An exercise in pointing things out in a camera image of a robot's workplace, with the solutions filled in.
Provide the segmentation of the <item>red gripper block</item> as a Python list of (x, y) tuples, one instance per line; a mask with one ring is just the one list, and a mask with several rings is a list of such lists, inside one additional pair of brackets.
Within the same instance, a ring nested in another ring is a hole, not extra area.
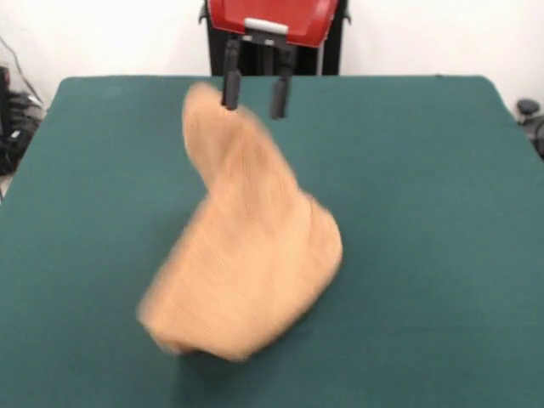
[[(263, 31), (283, 36), (292, 45), (319, 47), (328, 35), (338, 2), (335, 0), (211, 0), (206, 2), (214, 28), (244, 35)], [(238, 106), (241, 85), (239, 56), (241, 39), (230, 36), (224, 51), (221, 104), (229, 111)], [(270, 116), (286, 117), (294, 70), (294, 49), (281, 48), (279, 76), (273, 86)]]

